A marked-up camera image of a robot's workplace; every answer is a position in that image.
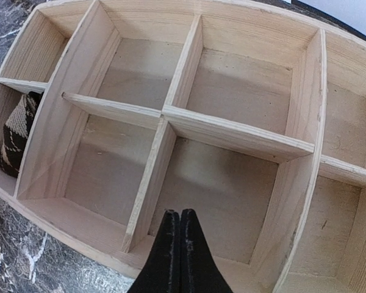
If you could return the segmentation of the brown beige argyle sock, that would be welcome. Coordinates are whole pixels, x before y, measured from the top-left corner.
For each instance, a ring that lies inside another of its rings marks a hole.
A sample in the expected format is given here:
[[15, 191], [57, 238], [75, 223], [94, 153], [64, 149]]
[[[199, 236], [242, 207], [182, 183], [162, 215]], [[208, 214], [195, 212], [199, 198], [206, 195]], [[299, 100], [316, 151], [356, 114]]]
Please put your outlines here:
[[19, 103], [4, 123], [0, 168], [13, 178], [19, 175], [27, 140], [43, 94], [34, 91], [22, 94]]

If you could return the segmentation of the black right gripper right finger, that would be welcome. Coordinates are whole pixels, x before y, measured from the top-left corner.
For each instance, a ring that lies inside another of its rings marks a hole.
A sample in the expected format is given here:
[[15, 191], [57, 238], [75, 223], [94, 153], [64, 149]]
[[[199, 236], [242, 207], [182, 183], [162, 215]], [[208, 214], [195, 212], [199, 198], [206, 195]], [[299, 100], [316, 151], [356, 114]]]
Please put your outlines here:
[[195, 210], [181, 214], [181, 292], [231, 292], [210, 252]]

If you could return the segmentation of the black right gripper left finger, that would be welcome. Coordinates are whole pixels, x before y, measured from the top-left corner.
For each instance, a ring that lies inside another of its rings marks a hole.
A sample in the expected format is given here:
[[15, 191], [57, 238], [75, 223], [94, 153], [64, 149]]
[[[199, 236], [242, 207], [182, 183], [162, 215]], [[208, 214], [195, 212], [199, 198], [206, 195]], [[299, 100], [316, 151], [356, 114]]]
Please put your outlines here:
[[179, 292], [180, 290], [180, 217], [165, 211], [148, 259], [129, 292]]

